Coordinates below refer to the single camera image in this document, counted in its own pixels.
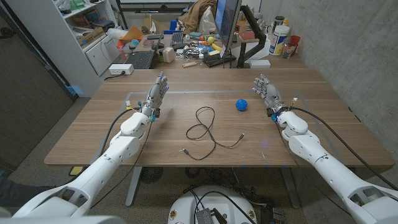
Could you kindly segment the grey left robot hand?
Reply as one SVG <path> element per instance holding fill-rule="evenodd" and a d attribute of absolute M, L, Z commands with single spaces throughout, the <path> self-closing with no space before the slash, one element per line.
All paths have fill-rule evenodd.
<path fill-rule="evenodd" d="M 168 89 L 167 77 L 164 76 L 163 71 L 161 71 L 156 78 L 155 83 L 146 94 L 142 104 L 141 113 L 150 117 L 154 111 L 159 110 L 164 95 Z"/>

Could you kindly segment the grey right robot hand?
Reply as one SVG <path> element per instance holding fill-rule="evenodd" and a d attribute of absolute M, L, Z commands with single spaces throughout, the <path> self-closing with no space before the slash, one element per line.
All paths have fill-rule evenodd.
<path fill-rule="evenodd" d="M 268 117 L 276 118 L 288 110 L 279 90 L 263 74 L 254 79 L 254 84 L 255 87 L 252 90 L 264 100 Z"/>

